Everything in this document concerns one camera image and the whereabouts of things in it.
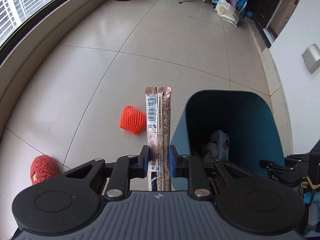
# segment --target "silver screw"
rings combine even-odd
[[[210,191],[205,188],[196,189],[195,195],[198,197],[207,197],[210,195]]]
[[[107,191],[107,196],[108,197],[120,197],[122,195],[122,191],[119,189],[109,189]]]

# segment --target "white tissue package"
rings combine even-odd
[[[222,130],[214,132],[210,136],[210,142],[217,144],[219,156],[218,159],[229,160],[229,136]]]

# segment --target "orange foam net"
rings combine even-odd
[[[121,114],[119,127],[137,134],[146,126],[146,114],[132,106],[126,106]]]

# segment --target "gray ridged panel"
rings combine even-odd
[[[212,204],[191,199],[186,192],[133,191],[129,198],[110,202],[100,216],[81,230],[56,237],[22,232],[17,240],[298,240],[295,232],[257,236],[222,220]]]

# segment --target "barcode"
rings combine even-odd
[[[148,100],[147,100],[147,116],[148,116],[148,122],[156,122],[156,120],[157,120],[157,98],[148,98]]]

